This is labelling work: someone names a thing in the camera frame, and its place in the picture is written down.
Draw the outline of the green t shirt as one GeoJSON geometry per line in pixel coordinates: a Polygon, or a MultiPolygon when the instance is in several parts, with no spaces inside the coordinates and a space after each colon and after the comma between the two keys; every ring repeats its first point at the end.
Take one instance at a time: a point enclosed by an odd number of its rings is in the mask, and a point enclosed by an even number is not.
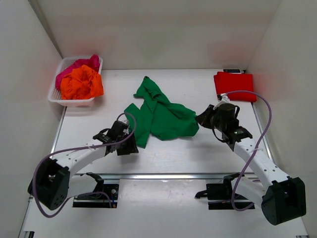
{"type": "Polygon", "coordinates": [[[130,128],[136,128],[138,147],[145,148],[150,135],[168,141],[192,137],[198,132],[196,113],[182,104],[172,103],[149,77],[144,77],[134,97],[143,99],[142,106],[138,108],[132,103],[124,112],[130,128]]]}

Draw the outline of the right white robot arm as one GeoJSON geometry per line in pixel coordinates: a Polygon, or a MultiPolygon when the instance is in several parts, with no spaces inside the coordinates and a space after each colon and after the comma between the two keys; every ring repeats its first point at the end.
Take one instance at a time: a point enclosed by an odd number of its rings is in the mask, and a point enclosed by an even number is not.
{"type": "Polygon", "coordinates": [[[259,183],[235,173],[224,178],[222,194],[227,198],[241,195],[259,206],[264,217],[272,225],[279,225],[306,215],[305,184],[300,178],[292,178],[256,147],[251,133],[240,126],[240,108],[231,103],[209,105],[196,116],[197,123],[221,133],[225,143],[258,177],[259,183]]]}

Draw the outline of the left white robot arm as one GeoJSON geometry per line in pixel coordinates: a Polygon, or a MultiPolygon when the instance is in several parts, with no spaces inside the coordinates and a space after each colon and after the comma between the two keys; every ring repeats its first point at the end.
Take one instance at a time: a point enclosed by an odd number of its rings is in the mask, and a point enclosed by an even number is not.
{"type": "Polygon", "coordinates": [[[116,120],[111,128],[101,130],[83,147],[64,149],[44,159],[37,165],[27,191],[51,211],[75,196],[109,197],[100,175],[84,172],[76,177],[76,174],[113,152],[118,156],[138,152],[134,131],[123,121],[116,120]]]}

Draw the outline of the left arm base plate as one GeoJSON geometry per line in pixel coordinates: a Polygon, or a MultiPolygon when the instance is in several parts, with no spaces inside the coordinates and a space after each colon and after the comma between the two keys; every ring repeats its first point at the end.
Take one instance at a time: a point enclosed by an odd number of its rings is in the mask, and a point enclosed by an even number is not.
{"type": "Polygon", "coordinates": [[[94,194],[76,196],[73,199],[73,208],[104,208],[118,207],[119,180],[105,180],[99,192],[94,194]]]}

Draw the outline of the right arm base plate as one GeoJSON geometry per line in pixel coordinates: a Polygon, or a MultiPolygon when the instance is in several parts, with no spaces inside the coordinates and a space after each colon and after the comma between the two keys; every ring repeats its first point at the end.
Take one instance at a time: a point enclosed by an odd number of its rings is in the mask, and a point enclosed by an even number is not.
{"type": "Polygon", "coordinates": [[[233,210],[231,181],[239,174],[225,176],[220,182],[208,182],[206,189],[195,194],[195,199],[207,198],[209,210],[233,210]]]}

